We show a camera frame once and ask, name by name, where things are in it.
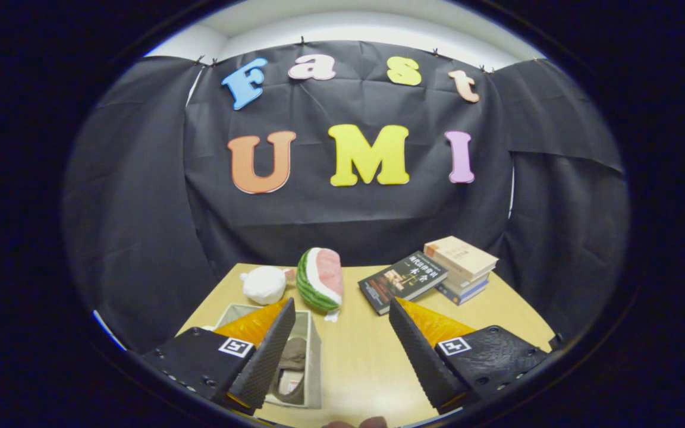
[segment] watermelon plush toy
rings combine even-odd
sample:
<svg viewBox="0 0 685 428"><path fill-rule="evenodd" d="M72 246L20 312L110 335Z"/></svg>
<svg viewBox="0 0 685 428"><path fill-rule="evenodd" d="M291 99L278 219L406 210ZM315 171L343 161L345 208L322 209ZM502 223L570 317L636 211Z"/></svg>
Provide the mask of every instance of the watermelon plush toy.
<svg viewBox="0 0 685 428"><path fill-rule="evenodd" d="M326 320L337 320L343 304L343 269L340 255L314 247L297 264L297 292L308 306L327 312Z"/></svg>

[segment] white ceiling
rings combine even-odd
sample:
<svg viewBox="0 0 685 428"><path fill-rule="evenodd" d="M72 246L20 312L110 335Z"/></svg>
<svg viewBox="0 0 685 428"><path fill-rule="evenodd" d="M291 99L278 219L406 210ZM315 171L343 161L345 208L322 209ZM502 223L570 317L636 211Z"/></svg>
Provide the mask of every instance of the white ceiling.
<svg viewBox="0 0 685 428"><path fill-rule="evenodd" d="M445 0L247 0L200 23L226 37L234 37L292 17L334 11L369 11L413 17L471 35L520 60L543 57L508 30Z"/></svg>

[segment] stack of books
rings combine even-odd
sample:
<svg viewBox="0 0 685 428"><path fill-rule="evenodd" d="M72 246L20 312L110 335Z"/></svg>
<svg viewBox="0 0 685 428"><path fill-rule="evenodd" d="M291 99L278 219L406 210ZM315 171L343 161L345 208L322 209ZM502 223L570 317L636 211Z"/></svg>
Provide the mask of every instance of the stack of books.
<svg viewBox="0 0 685 428"><path fill-rule="evenodd" d="M457 305L483 292L498 261L454 236L428 242L424 254L448 270L448 277L435 289Z"/></svg>

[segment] foam letter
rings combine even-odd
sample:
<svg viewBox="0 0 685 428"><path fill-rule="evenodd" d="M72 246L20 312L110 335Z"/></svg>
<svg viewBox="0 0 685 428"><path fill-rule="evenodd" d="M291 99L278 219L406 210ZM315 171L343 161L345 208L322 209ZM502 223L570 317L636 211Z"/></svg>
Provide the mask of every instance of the foam letter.
<svg viewBox="0 0 685 428"><path fill-rule="evenodd" d="M470 134L460 131L448 131L445 138L451 142L451 154L454 158L454 170L448 176L451 182L473 182L475 174L470 170Z"/></svg>
<svg viewBox="0 0 685 428"><path fill-rule="evenodd" d="M337 170L329 179L332 186L353 186L359 178L353 174L353 163L366 184L372 182L377 167L382 163L382 171L377 176L380 184L406 184L404 143L409 130L399 125L382 128L375 144L369 145L364 134L356 125L334 125L329 135L337 144Z"/></svg>
<svg viewBox="0 0 685 428"><path fill-rule="evenodd" d="M296 64L287 71L291 78L329 80L337 74L332 70L335 59L329 55L304 55L296 59Z"/></svg>
<svg viewBox="0 0 685 428"><path fill-rule="evenodd" d="M448 75L454 79L454 82L456 83L456 90L459 92L459 95L461 95L462 98L470 101L470 103L476 103L480 100L480 96L472 92L471 85L475 84L475 81L468 77L467 73L462 70L456 70L450 71Z"/></svg>
<svg viewBox="0 0 685 428"><path fill-rule="evenodd" d="M290 143L295 138L296 134L291 131L272 133L266 138L274 145L274 172L268 177L258 177L253 167L253 149L260 138L244 136L229 141L231 181L245 193L274 192L284 186L290 176Z"/></svg>
<svg viewBox="0 0 685 428"><path fill-rule="evenodd" d="M228 85L231 94L234 96L234 109L243 108L263 93L263 89L253 87L252 83L263 83L263 73L258 70L258 67L263 67L268 63L264 58L256 58L241 66L231 75L226 76L221 82L221 85Z"/></svg>
<svg viewBox="0 0 685 428"><path fill-rule="evenodd" d="M394 83L416 86L422 81L422 75L416 71L419 69L419 64L413 59L391 56L388 59L388 68L388 77Z"/></svg>

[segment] white plush toy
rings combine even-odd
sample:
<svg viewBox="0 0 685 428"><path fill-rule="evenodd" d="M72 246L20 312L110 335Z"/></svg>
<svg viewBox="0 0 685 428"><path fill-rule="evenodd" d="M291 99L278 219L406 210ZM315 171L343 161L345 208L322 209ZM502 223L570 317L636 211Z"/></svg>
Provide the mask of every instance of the white plush toy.
<svg viewBox="0 0 685 428"><path fill-rule="evenodd" d="M242 292L255 303L277 303L285 293L288 281L293 281L294 271L274 266L261 266L240 275Z"/></svg>

